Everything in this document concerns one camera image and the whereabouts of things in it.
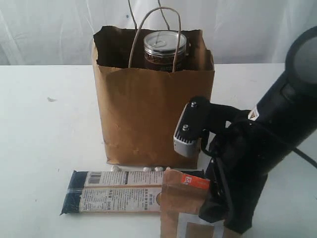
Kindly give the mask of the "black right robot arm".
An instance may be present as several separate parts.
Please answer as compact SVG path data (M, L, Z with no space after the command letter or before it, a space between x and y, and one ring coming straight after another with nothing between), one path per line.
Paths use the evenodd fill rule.
M224 221L239 234L252 218L268 173L289 153L316 162L298 146L317 128L317 29L302 33L291 45L285 69L256 106L234 109L230 125L209 144L210 180L199 217Z

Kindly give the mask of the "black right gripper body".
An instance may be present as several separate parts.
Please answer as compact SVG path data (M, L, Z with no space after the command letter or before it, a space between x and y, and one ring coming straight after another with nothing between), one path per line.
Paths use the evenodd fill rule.
M199 217L210 223L224 220L226 228L243 234L267 180L257 169L258 126L248 110L210 104L206 128L215 133L208 149L206 176L211 184Z

